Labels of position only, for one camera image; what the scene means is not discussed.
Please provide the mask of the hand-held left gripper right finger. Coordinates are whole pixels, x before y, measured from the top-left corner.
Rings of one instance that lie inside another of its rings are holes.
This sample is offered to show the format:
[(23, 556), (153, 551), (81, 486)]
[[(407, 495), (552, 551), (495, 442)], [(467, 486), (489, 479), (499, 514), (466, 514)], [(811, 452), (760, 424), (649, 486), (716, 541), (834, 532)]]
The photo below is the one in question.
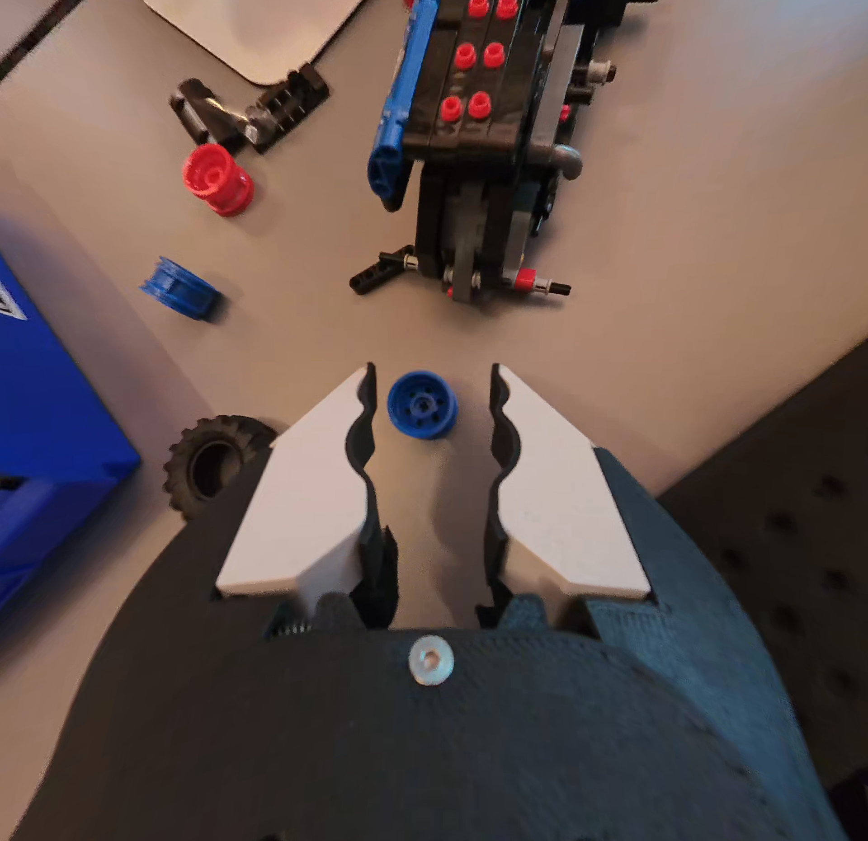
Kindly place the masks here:
[(495, 628), (531, 596), (549, 624), (570, 623), (586, 600), (646, 601), (652, 587), (592, 441), (504, 363), (491, 367), (491, 455), (483, 573), (476, 607)]

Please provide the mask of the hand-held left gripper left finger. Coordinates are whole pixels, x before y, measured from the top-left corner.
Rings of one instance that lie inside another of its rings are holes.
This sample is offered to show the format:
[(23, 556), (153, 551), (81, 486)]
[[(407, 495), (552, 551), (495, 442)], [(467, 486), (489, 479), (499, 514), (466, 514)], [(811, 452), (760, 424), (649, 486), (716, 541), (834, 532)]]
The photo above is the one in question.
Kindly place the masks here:
[(376, 410), (367, 363), (276, 438), (217, 577), (223, 597), (288, 596), (312, 616), (343, 594), (366, 627), (390, 627), (396, 543), (366, 472)]

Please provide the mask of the blue wheel hub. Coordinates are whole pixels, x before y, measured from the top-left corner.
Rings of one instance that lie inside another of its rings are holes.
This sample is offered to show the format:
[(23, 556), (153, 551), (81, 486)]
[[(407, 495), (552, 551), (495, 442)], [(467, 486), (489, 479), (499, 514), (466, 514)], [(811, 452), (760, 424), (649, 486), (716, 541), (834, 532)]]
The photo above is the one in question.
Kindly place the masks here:
[(224, 300), (216, 287), (165, 256), (159, 257), (155, 270), (139, 289), (177, 314), (199, 322), (211, 320)]
[(386, 400), (392, 425), (408, 437), (437, 440), (458, 420), (458, 398), (446, 381), (431, 371), (410, 371), (392, 385)]

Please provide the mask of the blue black brick toy truck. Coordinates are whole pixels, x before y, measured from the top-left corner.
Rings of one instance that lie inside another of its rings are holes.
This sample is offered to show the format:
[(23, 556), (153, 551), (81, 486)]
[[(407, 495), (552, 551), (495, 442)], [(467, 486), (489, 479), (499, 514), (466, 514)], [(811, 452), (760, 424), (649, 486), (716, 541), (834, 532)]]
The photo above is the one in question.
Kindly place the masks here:
[(658, 0), (413, 0), (367, 163), (396, 212), (422, 166), (414, 241), (349, 281), (371, 293), (414, 271), (453, 301), (509, 291), (568, 296), (525, 262), (561, 180), (582, 172), (576, 109), (611, 83), (594, 59), (630, 4)]

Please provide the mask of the black rubber tire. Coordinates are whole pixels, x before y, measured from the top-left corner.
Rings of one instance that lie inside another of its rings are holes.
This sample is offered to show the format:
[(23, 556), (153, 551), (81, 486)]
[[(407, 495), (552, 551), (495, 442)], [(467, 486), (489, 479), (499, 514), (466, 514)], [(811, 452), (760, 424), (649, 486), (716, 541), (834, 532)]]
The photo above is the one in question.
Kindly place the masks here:
[(242, 415), (198, 420), (171, 445), (163, 490), (185, 522), (195, 519), (277, 437), (271, 426)]

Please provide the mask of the blue plastic bin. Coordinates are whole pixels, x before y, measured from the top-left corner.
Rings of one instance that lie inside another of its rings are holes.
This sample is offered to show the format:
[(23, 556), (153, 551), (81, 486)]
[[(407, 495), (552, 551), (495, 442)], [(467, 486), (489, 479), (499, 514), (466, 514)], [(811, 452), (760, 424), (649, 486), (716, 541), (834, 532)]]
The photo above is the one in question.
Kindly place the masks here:
[(1, 605), (141, 464), (1, 261)]

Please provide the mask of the red wheel hub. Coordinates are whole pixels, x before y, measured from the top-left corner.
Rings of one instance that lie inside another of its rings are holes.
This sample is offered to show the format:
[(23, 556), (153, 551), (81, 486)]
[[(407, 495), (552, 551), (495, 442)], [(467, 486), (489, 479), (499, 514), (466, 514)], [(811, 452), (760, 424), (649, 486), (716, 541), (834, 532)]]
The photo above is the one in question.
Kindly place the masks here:
[(183, 164), (181, 177), (193, 196), (224, 218), (242, 214), (255, 196), (251, 175), (216, 143), (195, 148)]

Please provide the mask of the black pin connector piece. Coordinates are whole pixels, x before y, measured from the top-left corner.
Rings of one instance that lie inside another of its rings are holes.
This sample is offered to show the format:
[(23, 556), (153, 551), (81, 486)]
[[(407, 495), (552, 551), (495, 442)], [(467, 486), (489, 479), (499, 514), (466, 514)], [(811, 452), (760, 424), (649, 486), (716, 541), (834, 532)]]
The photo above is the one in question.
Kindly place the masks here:
[(330, 96), (324, 77), (313, 64), (305, 63), (245, 108), (245, 138), (258, 154), (265, 154)]

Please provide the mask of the white base board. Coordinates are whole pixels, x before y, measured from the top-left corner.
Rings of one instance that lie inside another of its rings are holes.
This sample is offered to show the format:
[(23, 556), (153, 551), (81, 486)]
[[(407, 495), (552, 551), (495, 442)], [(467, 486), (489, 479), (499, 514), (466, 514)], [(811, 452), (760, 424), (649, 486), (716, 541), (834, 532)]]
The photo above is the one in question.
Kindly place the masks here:
[(310, 63), (365, 0), (143, 0), (245, 80), (276, 83)]

